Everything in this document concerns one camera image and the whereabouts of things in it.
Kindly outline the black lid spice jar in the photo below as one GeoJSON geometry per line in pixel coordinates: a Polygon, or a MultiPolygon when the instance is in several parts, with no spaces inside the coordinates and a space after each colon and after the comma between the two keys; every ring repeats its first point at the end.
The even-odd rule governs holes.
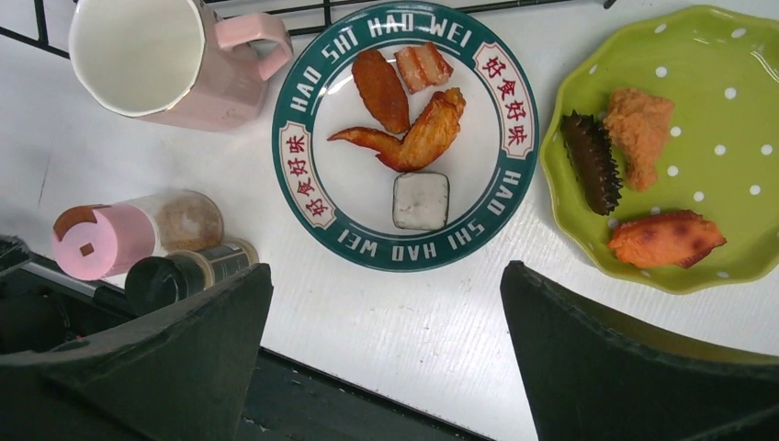
{"type": "Polygon", "coordinates": [[[254,247],[240,239],[150,256],[128,272],[125,295],[133,313],[141,316],[192,297],[258,262],[254,247]]]}

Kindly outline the black wire rack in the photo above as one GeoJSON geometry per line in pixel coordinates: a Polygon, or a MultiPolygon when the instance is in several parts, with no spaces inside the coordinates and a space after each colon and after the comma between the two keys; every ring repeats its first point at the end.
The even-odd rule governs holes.
{"type": "MultiPolygon", "coordinates": [[[[526,6],[545,6],[556,4],[558,0],[519,0],[519,1],[444,1],[442,4],[454,8],[465,14],[478,14],[501,11],[526,6]]],[[[244,12],[265,12],[282,18],[294,17],[302,20],[302,28],[292,28],[289,34],[292,37],[316,35],[330,27],[342,14],[351,10],[373,6],[374,1],[346,0],[346,1],[218,1],[212,0],[206,3],[217,12],[219,17],[228,18],[244,12]]],[[[1,27],[1,41],[16,41],[32,49],[44,51],[67,60],[68,52],[64,47],[53,45],[49,39],[49,23],[47,16],[53,14],[53,9],[46,6],[44,1],[31,3],[34,12],[34,24],[37,35],[27,35],[17,32],[9,27],[1,27]]]]}

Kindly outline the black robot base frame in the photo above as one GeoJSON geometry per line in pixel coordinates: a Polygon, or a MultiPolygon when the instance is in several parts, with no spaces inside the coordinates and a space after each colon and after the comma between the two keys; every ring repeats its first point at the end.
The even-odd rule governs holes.
{"type": "MultiPolygon", "coordinates": [[[[55,288],[3,258],[1,358],[45,353],[137,318],[55,288]]],[[[260,345],[231,440],[471,440],[464,428],[300,366],[260,345]]]]}

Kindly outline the pink lid spice jar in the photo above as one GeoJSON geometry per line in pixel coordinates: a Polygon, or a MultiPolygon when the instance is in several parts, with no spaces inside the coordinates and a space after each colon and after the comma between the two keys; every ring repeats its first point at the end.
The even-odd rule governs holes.
{"type": "Polygon", "coordinates": [[[72,207],[52,227],[55,262],[71,277],[97,280],[124,274],[138,261],[220,243],[217,205],[193,190],[169,190],[113,204],[72,207]]]}

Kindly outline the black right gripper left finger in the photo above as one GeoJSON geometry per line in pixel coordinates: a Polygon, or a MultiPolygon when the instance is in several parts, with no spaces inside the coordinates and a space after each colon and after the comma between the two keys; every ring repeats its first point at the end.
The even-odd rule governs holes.
{"type": "Polygon", "coordinates": [[[231,440],[273,294],[257,264],[45,353],[1,358],[4,440],[231,440]]]}

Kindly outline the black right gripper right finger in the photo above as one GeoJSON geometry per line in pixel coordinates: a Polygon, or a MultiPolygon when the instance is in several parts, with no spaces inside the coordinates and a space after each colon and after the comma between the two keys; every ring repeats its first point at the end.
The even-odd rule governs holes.
{"type": "Polygon", "coordinates": [[[542,440],[775,440],[778,359],[643,322],[511,262],[500,285],[542,440]]]}

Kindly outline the green dotted small plate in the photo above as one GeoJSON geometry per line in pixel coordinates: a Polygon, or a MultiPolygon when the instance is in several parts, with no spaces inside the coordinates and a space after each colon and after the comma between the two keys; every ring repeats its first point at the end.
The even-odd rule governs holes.
{"type": "Polygon", "coordinates": [[[778,24],[715,6],[689,6],[619,29],[561,83],[539,161],[558,227],[605,274],[673,294],[750,282],[778,263],[778,24]],[[588,207],[559,127],[572,112],[601,118],[615,90],[670,99],[675,110],[659,180],[623,189],[607,216],[588,207]],[[726,243],[683,269],[639,269],[608,247],[615,226],[690,209],[726,243]]]}

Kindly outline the teal rimmed white plate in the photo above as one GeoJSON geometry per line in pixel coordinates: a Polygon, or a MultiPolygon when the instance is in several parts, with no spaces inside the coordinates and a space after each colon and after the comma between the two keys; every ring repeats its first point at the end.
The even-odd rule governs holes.
{"type": "Polygon", "coordinates": [[[474,253],[520,206],[534,173],[536,102],[520,62],[491,29],[454,8],[400,1],[358,10],[316,37],[294,62],[273,120],[272,153],[281,191],[319,243],[360,266],[425,271],[474,253]],[[408,94],[417,119],[436,91],[458,87],[467,104],[460,132],[424,169],[449,180],[447,225],[402,230],[392,220],[396,172],[375,152],[329,141],[353,127],[378,129],[352,75],[359,52],[432,42],[453,73],[444,85],[408,94]]]}

